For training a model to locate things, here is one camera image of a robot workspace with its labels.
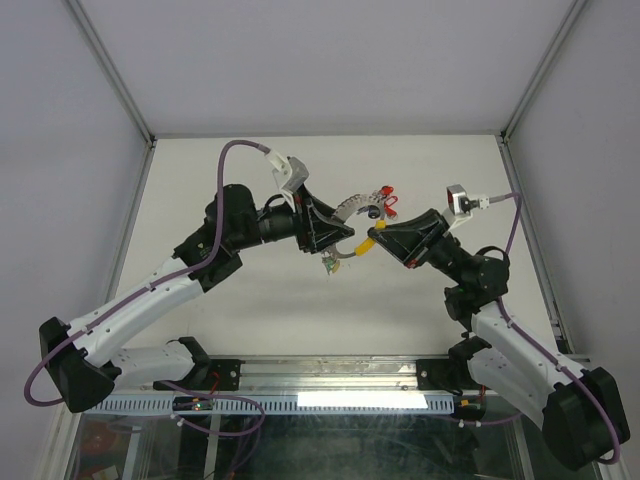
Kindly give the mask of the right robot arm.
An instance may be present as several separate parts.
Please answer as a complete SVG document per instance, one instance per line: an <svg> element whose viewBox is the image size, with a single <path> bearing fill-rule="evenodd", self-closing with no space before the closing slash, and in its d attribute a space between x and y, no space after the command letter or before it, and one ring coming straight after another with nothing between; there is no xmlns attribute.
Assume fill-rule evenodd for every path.
<svg viewBox="0 0 640 480"><path fill-rule="evenodd" d="M547 448L570 470L619 461L630 430L616 380L543 343L506 308L510 259L504 250L488 246L468 253L434 209L373 227L368 236L406 268L429 265L453 281L444 290L446 310L470 336L450 350L452 383L475 382L498 393L539 428Z"/></svg>

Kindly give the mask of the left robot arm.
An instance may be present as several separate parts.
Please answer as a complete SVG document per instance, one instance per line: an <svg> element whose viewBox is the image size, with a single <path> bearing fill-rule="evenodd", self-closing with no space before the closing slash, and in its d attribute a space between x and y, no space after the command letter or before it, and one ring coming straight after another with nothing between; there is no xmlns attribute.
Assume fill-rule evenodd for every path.
<svg viewBox="0 0 640 480"><path fill-rule="evenodd" d="M356 201L332 208L300 187L289 202L257 209L241 184L223 188L206 208L203 225L132 291L64 324L52 318L39 329L45 368L73 413L98 405L118 388L161 382L198 388L210 360L192 337L159 347L125 344L174 308L199 297L237 271L240 251L293 237L315 254L354 235L346 219Z"/></svg>

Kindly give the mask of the blue tag key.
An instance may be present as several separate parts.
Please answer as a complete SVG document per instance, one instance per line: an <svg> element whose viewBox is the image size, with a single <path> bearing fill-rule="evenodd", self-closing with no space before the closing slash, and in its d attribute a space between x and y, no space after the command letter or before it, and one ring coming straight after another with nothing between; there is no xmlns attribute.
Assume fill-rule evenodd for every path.
<svg viewBox="0 0 640 480"><path fill-rule="evenodd" d="M380 219L382 217L381 209L376 205L370 205L367 209L367 215L370 219Z"/></svg>

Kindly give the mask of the green tag key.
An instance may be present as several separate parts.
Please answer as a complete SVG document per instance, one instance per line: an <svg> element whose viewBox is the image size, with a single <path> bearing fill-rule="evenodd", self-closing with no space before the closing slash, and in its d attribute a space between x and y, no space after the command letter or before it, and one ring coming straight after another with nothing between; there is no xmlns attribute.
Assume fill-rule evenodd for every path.
<svg viewBox="0 0 640 480"><path fill-rule="evenodd" d="M323 256L322 257L322 264L326 270L326 273L328 275L333 275L335 274L340 266L341 266L341 262L338 258L335 258L334 256L328 255L328 256Z"/></svg>

